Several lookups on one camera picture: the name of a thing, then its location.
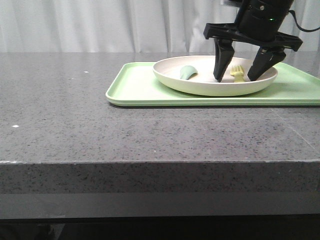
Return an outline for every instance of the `gray countertop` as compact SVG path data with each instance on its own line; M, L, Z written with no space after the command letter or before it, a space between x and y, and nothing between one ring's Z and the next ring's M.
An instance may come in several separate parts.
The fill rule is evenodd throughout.
M319 107L107 101L124 64L183 55L1 53L0 195L319 193ZM320 76L320 52L285 62Z

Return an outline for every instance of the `yellow fork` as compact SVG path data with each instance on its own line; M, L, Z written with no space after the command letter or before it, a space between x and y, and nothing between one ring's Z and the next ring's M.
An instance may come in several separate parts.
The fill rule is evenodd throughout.
M245 82L245 79L244 79L245 71L241 65L232 66L231 71L230 71L230 75L234 76L235 83L244 83Z

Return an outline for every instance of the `light green tray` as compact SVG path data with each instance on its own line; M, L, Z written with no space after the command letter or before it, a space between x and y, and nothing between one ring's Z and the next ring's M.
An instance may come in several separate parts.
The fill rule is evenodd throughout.
M125 64L105 93L117 106L315 106L320 105L320 79L278 63L278 76L267 88L237 97L209 97L173 90L160 83L154 62Z

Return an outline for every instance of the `curtain fold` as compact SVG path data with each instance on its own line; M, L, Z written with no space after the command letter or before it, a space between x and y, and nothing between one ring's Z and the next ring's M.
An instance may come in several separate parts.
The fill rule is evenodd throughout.
M320 25L319 0L296 0L291 9L303 28ZM0 0L0 52L212 52L206 23L236 15L220 0ZM299 36L303 51L320 46L320 31L301 32L291 15L280 31Z

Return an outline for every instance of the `black cable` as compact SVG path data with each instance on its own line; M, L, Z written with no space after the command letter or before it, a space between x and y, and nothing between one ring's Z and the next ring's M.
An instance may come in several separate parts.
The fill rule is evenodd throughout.
M312 32L315 32L315 31L320 30L320 27L315 28L315 29L310 29L310 30L309 30L309 29L304 29L304 28L302 28L302 27L298 24L297 17L296 17L296 12L295 12L294 10L290 10L289 13L292 14L296 26L297 26L298 29L300 29L301 31L306 32L306 33L312 33Z

